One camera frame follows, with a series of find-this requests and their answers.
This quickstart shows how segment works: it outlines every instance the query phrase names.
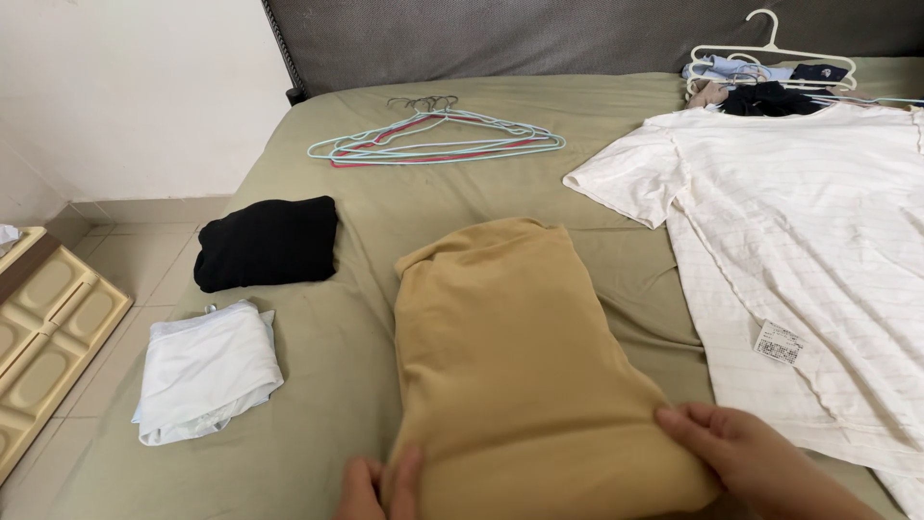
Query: gray headboard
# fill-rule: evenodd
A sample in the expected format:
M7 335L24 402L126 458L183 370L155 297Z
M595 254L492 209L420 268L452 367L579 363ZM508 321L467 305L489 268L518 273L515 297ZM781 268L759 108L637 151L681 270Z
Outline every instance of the gray headboard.
M308 95L468 76L678 72L702 43L924 55L924 0L262 0Z

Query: clothing tag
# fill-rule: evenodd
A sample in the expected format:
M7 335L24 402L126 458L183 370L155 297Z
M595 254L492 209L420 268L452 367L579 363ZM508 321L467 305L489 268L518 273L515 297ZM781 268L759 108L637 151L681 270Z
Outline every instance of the clothing tag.
M806 343L796 334L776 325L769 319L764 320L757 343L754 344L754 350L758 353L789 365L796 364L799 354L805 347Z

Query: bed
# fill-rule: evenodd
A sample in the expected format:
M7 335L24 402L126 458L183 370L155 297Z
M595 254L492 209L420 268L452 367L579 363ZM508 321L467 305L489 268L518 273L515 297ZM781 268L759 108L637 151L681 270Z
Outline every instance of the bed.
M870 93L921 95L924 58L859 58ZM443 235L502 217L564 224L631 363L674 402L712 401L703 349L664 227L649 230L569 190L561 178L644 118L683 107L668 73L438 80L327 93L296 105L225 212L264 199L331 195L342 220L338 271L320 283L205 294L190 283L171 319L247 298L275 309L286 383L223 431L160 447L129 422L143 356L123 381L60 494L59 520L326 519L345 459L384 459L401 404L395 372L395 260ZM389 98L458 96L457 107L545 126L563 150L472 163L334 168L309 144L383 126L407 109ZM872 473L813 455L886 518L905 518ZM729 497L690 518L747 518Z

